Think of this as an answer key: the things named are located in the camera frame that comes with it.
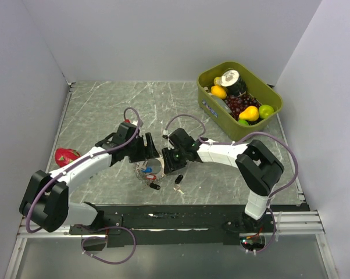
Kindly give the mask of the blue key tag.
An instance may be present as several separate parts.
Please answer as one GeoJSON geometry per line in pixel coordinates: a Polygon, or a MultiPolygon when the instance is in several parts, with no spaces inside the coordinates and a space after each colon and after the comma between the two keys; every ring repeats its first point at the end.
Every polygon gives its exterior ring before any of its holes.
{"type": "Polygon", "coordinates": [[[152,168],[151,167],[146,167],[145,169],[141,170],[143,173],[152,173],[152,168]]]}

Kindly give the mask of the large metal keyring with keys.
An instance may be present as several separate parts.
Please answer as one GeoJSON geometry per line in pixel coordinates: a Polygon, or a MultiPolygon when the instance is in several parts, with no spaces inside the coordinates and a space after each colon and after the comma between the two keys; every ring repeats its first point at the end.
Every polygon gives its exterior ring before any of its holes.
{"type": "Polygon", "coordinates": [[[147,184],[155,183],[165,176],[165,163],[162,157],[134,163],[136,177],[147,184]]]}

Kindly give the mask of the red key tag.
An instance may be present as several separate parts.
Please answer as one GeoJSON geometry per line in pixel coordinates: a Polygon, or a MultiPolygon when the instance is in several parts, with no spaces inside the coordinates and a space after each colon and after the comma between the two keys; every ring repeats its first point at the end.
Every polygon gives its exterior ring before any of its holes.
{"type": "Polygon", "coordinates": [[[148,180],[148,181],[155,181],[156,180],[156,175],[154,175],[154,174],[147,174],[145,176],[145,179],[148,180]]]}

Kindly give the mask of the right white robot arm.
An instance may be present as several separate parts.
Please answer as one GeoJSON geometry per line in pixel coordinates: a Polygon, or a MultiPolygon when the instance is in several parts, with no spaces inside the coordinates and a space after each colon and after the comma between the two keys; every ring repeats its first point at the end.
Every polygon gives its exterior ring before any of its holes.
{"type": "Polygon", "coordinates": [[[212,139],[193,139],[178,128],[166,138],[171,148],[163,148],[164,173],[184,168],[188,162],[218,163],[237,168],[249,188],[243,225],[257,231],[263,225],[269,196],[284,173],[283,164],[260,140],[248,144],[222,144],[212,139]]]}

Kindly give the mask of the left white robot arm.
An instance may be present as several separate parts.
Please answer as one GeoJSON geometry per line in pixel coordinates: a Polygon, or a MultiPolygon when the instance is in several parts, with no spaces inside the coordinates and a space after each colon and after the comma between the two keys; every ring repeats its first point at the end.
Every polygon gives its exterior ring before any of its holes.
{"type": "Polygon", "coordinates": [[[103,211],[89,202],[73,203],[71,192],[93,175],[128,158],[131,163],[158,158],[151,133],[140,135],[135,124],[122,122],[85,155],[57,170],[36,171],[30,178],[19,212],[26,219],[28,233],[36,233],[31,223],[49,233],[62,225],[83,225],[92,234],[103,229],[103,211]]]}

